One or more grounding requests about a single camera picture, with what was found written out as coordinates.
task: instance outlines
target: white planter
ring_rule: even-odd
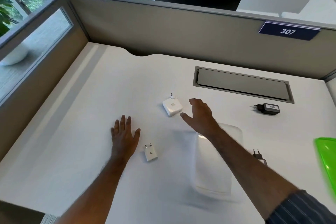
[[[10,54],[0,61],[1,66],[14,65],[23,60],[28,54],[27,45],[22,42]]]

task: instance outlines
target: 307 sign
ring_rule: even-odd
[[[321,28],[311,26],[266,21],[259,30],[259,33],[309,41],[320,31]]]
[[[284,28],[280,33],[281,33],[281,34],[286,34],[286,35],[291,35],[291,34],[293,34],[294,32],[296,32],[296,30],[292,30],[292,29]]]

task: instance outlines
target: left hand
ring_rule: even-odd
[[[112,135],[112,155],[111,159],[121,158],[128,162],[129,158],[137,148],[140,129],[135,131],[134,137],[131,132],[131,116],[128,116],[125,124],[125,115],[121,116],[121,120],[115,121],[114,128],[111,128]]]

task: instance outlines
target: cubicle partition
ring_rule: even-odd
[[[0,59],[57,11],[69,27],[0,99],[0,160],[89,41],[314,79],[336,69],[336,25],[276,18],[321,28],[305,41],[259,34],[274,17],[149,0],[50,0],[0,38]]]

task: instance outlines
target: green plastic tray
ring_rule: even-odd
[[[336,138],[320,137],[315,145],[336,196]]]

